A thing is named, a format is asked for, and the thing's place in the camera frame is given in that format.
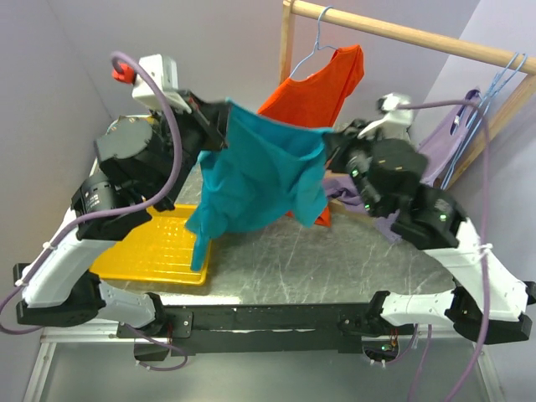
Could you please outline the teal t shirt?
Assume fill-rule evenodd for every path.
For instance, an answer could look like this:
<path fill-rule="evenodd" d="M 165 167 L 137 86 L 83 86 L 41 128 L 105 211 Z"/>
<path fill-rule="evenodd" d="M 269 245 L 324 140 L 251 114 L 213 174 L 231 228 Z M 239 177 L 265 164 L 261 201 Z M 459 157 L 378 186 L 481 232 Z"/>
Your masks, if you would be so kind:
<path fill-rule="evenodd" d="M 330 127 L 272 120 L 229 100 L 226 148 L 202 152 L 202 191 L 185 224 L 195 234 L 190 268 L 200 271 L 210 240 L 263 229 L 286 213 L 314 225 L 327 207 L 322 187 Z"/>

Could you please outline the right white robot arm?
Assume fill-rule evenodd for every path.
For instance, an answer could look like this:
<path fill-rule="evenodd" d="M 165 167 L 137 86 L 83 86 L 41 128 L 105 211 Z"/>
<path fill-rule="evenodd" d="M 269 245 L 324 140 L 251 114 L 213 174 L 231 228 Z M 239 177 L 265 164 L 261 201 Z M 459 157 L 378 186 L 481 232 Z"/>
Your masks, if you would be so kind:
<path fill-rule="evenodd" d="M 461 205 L 433 186 L 428 156 L 400 134 L 377 121 L 353 121 L 324 135 L 327 167 L 349 176 L 369 216 L 395 214 L 391 231 L 436 260 L 455 285 L 432 294 L 377 291 L 353 327 L 377 337 L 410 324 L 450 325 L 487 345 L 528 340 L 534 282 L 520 281 L 500 262 Z"/>

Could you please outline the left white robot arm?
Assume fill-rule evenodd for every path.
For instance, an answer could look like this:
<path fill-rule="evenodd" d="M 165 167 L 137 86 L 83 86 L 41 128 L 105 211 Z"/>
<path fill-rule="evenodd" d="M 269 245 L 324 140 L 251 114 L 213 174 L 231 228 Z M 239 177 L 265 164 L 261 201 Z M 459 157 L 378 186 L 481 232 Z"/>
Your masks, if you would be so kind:
<path fill-rule="evenodd" d="M 153 211 L 173 210 L 198 155 L 224 147 L 229 104 L 203 101 L 189 90 L 180 97 L 187 111 L 123 116 L 96 139 L 97 169 L 76 190 L 58 232 L 34 262 L 13 268 L 24 332 L 95 318 L 125 323 L 149 337 L 164 331 L 168 313 L 157 294 L 118 289 L 90 268 L 148 223 Z"/>

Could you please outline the orange t shirt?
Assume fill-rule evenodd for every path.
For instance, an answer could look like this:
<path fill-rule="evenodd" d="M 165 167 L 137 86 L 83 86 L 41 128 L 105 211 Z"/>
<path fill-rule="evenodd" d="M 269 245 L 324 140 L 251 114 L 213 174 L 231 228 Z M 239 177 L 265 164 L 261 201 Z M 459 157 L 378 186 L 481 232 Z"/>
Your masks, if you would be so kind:
<path fill-rule="evenodd" d="M 260 158 L 260 166 L 252 172 L 257 200 L 269 208 L 256 212 L 253 229 L 279 219 L 285 200 L 303 224 L 331 224 L 322 187 L 325 152 L 320 149 L 323 142 L 318 129 L 332 126 L 363 76 L 361 47 L 339 48 L 322 70 L 305 80 L 287 78 L 259 109 L 260 115 L 304 129 L 275 131 L 270 126 L 253 136 L 252 156 Z"/>

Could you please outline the lilac t shirt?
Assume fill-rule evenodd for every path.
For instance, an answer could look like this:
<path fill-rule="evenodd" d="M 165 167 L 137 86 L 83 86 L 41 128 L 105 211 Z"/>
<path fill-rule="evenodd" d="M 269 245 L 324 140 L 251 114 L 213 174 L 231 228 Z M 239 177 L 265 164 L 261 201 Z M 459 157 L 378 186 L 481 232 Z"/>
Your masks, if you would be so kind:
<path fill-rule="evenodd" d="M 326 195 L 351 212 L 377 219 L 390 239 L 401 238 L 419 250 L 457 247 L 456 232 L 466 215 L 435 181 L 468 134 L 464 126 L 450 134 L 455 114 L 466 106 L 477 116 L 475 100 L 457 103 L 418 147 L 394 138 L 378 143 L 385 171 L 367 177 L 334 173 L 322 183 Z"/>

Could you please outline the blue hanger with lilac shirt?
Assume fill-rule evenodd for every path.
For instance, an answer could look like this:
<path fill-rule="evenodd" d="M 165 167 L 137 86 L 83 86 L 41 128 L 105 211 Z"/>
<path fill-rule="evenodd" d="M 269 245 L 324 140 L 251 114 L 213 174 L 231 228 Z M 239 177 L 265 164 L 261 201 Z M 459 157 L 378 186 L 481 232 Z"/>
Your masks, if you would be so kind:
<path fill-rule="evenodd" d="M 488 105 L 491 103 L 492 98 L 496 96 L 500 90 L 507 84 L 508 79 L 504 78 L 506 70 L 498 72 L 495 74 L 492 83 L 487 88 L 487 91 L 482 94 L 480 90 L 470 90 L 466 94 L 466 99 L 468 101 L 477 99 L 478 105 L 488 108 Z M 453 136 L 456 134 L 458 129 L 461 126 L 469 127 L 476 118 L 476 113 L 473 111 L 467 111 L 466 106 L 461 106 L 457 113 L 455 114 L 454 120 L 451 124 L 450 134 Z"/>

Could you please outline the blue hanger with orange shirt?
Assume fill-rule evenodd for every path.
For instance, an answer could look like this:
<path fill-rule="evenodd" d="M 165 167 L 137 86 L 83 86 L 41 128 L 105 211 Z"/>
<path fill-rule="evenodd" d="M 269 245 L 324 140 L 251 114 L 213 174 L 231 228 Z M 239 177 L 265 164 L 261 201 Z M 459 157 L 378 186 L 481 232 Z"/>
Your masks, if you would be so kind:
<path fill-rule="evenodd" d="M 315 37 L 315 42 L 314 42 L 314 45 L 313 45 L 313 48 L 312 48 L 312 51 L 306 56 L 304 57 L 302 60 L 300 60 L 296 66 L 294 67 L 294 69 L 291 71 L 289 77 L 292 78 L 296 72 L 300 69 L 300 67 L 306 63 L 311 57 L 313 57 L 315 55 L 315 53 L 319 52 L 319 51 L 322 51 L 324 49 L 334 49 L 334 50 L 337 50 L 338 48 L 335 47 L 335 46 L 332 46 L 330 44 L 325 44 L 325 45 L 321 45 L 321 36 L 322 36 L 322 21 L 324 19 L 324 17 L 326 16 L 326 13 L 328 10 L 330 9 L 333 9 L 333 6 L 330 5 L 330 6 L 327 6 L 325 7 L 322 12 L 319 14 L 318 18 L 317 18 L 317 31 L 316 31 L 316 37 Z"/>

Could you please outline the white plastic basket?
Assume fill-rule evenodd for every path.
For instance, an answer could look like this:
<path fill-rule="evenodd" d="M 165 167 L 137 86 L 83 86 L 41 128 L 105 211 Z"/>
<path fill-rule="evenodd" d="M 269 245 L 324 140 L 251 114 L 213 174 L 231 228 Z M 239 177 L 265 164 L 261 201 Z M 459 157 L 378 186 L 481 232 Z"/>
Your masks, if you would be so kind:
<path fill-rule="evenodd" d="M 122 121 L 122 120 L 125 120 L 126 119 L 126 116 L 118 116 L 106 129 L 105 133 L 104 133 L 104 136 L 106 135 L 109 135 L 113 130 L 116 129 L 116 127 L 118 126 L 119 122 Z M 90 168 L 90 172 L 89 172 L 89 176 L 92 176 L 93 174 L 95 174 L 96 172 L 98 172 L 100 170 L 99 168 L 99 162 L 98 162 L 98 158 L 95 157 L 94 158 L 94 161 L 91 165 L 91 168 Z"/>

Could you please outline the yellow plastic tray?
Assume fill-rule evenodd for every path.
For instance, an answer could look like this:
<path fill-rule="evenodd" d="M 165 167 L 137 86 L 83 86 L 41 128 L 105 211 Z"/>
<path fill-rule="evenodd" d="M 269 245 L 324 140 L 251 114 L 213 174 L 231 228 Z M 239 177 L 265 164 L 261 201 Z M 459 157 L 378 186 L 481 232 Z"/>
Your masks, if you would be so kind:
<path fill-rule="evenodd" d="M 190 269 L 196 236 L 185 228 L 195 209 L 186 204 L 164 212 L 149 208 L 152 219 L 97 257 L 90 271 L 107 281 L 203 285 L 209 263 L 200 271 Z"/>

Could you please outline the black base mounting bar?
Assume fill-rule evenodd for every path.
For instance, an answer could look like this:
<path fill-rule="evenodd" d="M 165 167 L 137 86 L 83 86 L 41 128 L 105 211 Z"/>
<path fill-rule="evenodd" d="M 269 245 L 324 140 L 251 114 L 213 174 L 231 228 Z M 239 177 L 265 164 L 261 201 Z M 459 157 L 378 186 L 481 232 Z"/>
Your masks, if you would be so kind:
<path fill-rule="evenodd" d="M 168 306 L 153 334 L 171 339 L 178 356 L 331 350 L 361 353 L 364 338 L 408 334 L 367 303 Z"/>

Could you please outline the wooden clothes rack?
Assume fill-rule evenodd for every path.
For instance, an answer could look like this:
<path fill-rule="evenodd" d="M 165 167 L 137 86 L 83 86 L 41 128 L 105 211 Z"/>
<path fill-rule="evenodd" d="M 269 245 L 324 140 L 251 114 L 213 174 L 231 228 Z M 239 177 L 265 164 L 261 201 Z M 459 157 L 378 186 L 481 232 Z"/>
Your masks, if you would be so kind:
<path fill-rule="evenodd" d="M 489 138 L 494 139 L 535 95 L 535 58 L 523 59 L 513 52 L 497 49 L 437 33 L 405 27 L 395 23 L 367 18 L 358 14 L 324 7 L 306 1 L 285 1 L 282 7 L 281 44 L 279 52 L 279 81 L 291 74 L 295 17 L 319 19 L 366 34 L 412 44 L 424 49 L 439 51 L 463 59 L 470 59 L 498 67 L 508 67 L 525 74 L 525 77 L 504 101 L 489 123 Z"/>

